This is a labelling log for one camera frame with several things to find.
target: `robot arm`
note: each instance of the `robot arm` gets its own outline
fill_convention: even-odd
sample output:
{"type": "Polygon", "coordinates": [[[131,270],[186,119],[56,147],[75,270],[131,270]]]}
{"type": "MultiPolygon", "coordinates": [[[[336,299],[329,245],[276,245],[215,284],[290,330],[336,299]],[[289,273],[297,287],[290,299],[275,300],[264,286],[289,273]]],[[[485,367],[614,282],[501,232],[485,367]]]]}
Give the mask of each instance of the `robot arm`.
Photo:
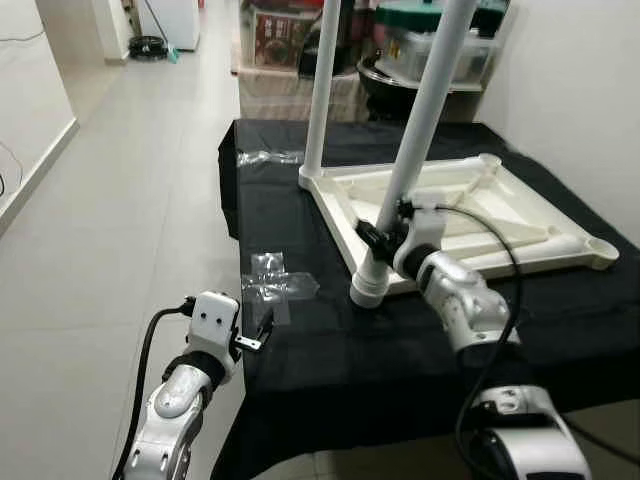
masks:
{"type": "MultiPolygon", "coordinates": [[[[425,301],[438,313],[471,390],[509,319],[502,296],[476,271],[440,250],[442,213],[429,198],[401,202],[394,232],[366,222],[356,230],[374,257],[416,281],[425,301]]],[[[540,387],[522,353],[515,331],[473,400],[474,461],[509,480],[591,480],[577,443],[540,387]]]]}
{"type": "Polygon", "coordinates": [[[125,480],[186,477],[191,443],[213,392],[233,376],[240,350],[258,352],[271,333],[272,317],[267,317],[257,340],[238,335],[238,311],[238,302],[224,294],[196,297],[187,348],[171,362],[165,382],[146,402],[142,427],[122,472],[125,480]]]}

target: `white plastic stand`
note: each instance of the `white plastic stand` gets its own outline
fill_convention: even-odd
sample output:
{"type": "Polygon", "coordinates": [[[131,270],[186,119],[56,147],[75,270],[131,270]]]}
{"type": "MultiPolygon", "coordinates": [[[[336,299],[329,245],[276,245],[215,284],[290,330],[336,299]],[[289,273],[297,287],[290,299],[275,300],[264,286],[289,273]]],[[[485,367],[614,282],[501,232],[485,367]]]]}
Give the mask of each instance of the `white plastic stand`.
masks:
{"type": "MultiPolygon", "coordinates": [[[[476,3],[455,0],[446,4],[376,222],[382,231],[391,227],[397,201],[411,189],[427,156],[476,3]]],[[[351,300],[364,308],[377,307],[387,291],[388,276],[388,267],[376,262],[368,251],[353,275],[351,300]]]]}
{"type": "Polygon", "coordinates": [[[300,167],[298,172],[298,185],[305,190],[309,190],[311,180],[321,173],[322,151],[327,128],[333,59],[336,52],[339,21],[340,0],[324,2],[318,61],[313,81],[313,95],[311,97],[309,130],[307,131],[307,147],[304,153],[304,165],[300,167]]]}

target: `table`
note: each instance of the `table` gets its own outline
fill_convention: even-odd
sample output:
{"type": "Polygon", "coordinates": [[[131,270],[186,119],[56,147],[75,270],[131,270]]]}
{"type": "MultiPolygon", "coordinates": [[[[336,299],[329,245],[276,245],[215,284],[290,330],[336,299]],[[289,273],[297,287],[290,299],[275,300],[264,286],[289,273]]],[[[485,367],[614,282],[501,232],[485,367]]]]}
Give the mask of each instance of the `table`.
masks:
{"type": "MultiPolygon", "coordinates": [[[[392,161],[403,127],[328,125],[325,165],[392,161]]],[[[318,450],[446,434],[463,399],[453,354],[436,316],[416,294],[375,311],[348,298],[350,276],[320,212],[298,189],[297,165],[236,168],[236,152],[304,150],[306,124],[236,121],[220,146],[222,207],[240,232],[240,268],[252,253],[284,253],[288,271],[310,272],[315,298],[291,302],[259,356],[245,355],[246,398],[212,479],[248,479],[318,450]]],[[[592,234],[614,244],[606,272],[576,268],[529,275],[519,328],[525,354],[560,411],[640,396],[640,252],[549,171],[481,124],[440,125],[429,158],[488,152],[592,234]]],[[[508,280],[490,283],[507,299],[508,280]]],[[[242,326],[255,334],[251,305],[242,326]]]]}

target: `tile floor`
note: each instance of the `tile floor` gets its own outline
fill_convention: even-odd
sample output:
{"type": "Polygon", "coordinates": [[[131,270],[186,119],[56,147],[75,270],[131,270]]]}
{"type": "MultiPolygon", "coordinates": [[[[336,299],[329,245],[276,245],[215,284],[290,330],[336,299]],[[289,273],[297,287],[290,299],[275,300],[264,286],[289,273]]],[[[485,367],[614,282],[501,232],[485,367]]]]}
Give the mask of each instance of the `tile floor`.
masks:
{"type": "MultiPolygon", "coordinates": [[[[150,315],[204,289],[239,295],[216,163],[239,114],[228,74],[236,4],[207,3],[197,53],[178,65],[130,62],[0,239],[1,478],[109,478],[150,315]]],[[[175,318],[158,328],[148,387],[180,352],[185,327],[175,318]]],[[[208,478],[243,395],[240,375],[216,392],[189,478],[208,478]]],[[[258,478],[467,476],[445,437],[302,455],[258,478]]]]}

